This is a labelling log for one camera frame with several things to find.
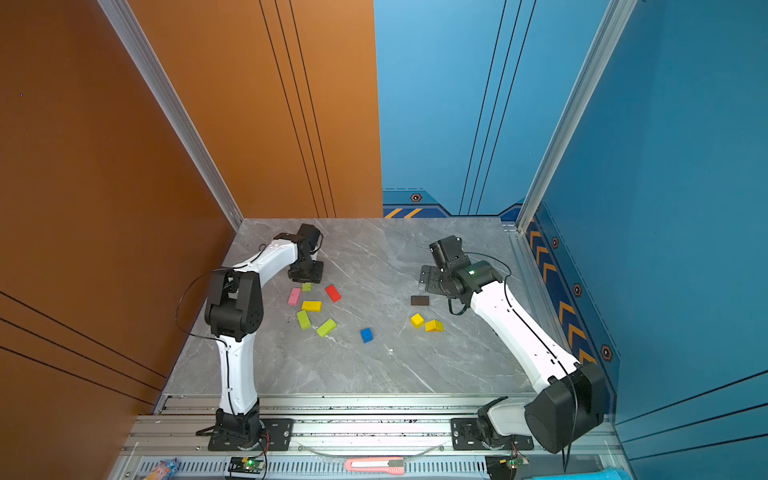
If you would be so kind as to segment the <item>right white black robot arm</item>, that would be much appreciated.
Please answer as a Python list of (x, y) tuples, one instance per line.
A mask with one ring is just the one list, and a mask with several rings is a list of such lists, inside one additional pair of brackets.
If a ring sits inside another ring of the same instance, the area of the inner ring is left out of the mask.
[(484, 320), (517, 359), (536, 393), (527, 404), (502, 396), (480, 407), (478, 442), (504, 449), (514, 437), (525, 436), (559, 453), (603, 422), (608, 391), (602, 368), (576, 359), (555, 342), (488, 262), (454, 271), (424, 265), (420, 282), (427, 292), (459, 300)]

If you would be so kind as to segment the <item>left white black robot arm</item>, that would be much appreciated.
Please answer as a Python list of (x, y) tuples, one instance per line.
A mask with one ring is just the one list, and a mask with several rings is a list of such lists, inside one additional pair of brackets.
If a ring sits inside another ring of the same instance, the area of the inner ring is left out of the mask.
[(265, 453), (271, 448), (270, 434), (276, 428), (285, 432), (274, 449), (288, 448), (293, 422), (263, 421), (260, 415), (254, 344), (265, 316), (262, 288), (283, 270), (295, 283), (320, 283), (324, 263), (317, 254), (322, 241), (321, 231), (304, 223), (295, 233), (276, 235), (245, 260), (202, 275), (210, 278), (203, 308), (210, 334), (199, 338), (217, 344), (221, 375), (215, 423), (196, 432), (209, 438), (209, 450)]

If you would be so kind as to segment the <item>red wood block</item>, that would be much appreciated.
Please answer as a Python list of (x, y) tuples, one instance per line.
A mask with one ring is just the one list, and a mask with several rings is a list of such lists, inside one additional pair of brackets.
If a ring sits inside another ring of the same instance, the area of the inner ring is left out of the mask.
[(341, 294), (334, 285), (327, 286), (325, 288), (325, 292), (333, 303), (336, 303), (342, 299)]

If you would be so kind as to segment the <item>yellow long wood block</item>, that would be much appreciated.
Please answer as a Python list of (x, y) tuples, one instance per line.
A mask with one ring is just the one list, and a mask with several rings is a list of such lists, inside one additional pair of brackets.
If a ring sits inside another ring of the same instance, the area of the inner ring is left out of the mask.
[(304, 301), (302, 303), (302, 309), (308, 312), (321, 312), (322, 302), (321, 301)]

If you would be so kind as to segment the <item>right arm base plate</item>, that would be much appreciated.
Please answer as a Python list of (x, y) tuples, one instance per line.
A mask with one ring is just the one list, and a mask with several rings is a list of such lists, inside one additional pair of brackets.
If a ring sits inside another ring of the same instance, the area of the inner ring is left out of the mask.
[(450, 421), (452, 445), (457, 451), (531, 451), (533, 438), (528, 435), (501, 435), (488, 421), (472, 417), (452, 418)]

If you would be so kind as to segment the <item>dark brown wood block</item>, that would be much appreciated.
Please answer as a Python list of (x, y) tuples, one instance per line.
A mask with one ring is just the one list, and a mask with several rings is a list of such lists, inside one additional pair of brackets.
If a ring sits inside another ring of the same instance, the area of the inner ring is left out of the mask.
[(413, 295), (410, 299), (412, 306), (429, 306), (430, 298), (426, 295)]

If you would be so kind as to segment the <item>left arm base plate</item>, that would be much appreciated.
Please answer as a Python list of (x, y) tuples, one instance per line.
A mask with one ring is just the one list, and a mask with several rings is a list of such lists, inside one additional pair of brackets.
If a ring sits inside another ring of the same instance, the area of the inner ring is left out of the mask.
[(284, 452), (289, 449), (294, 420), (290, 418), (267, 418), (262, 420), (262, 430), (253, 439), (237, 438), (234, 433), (214, 430), (207, 449), (209, 451), (262, 451)]

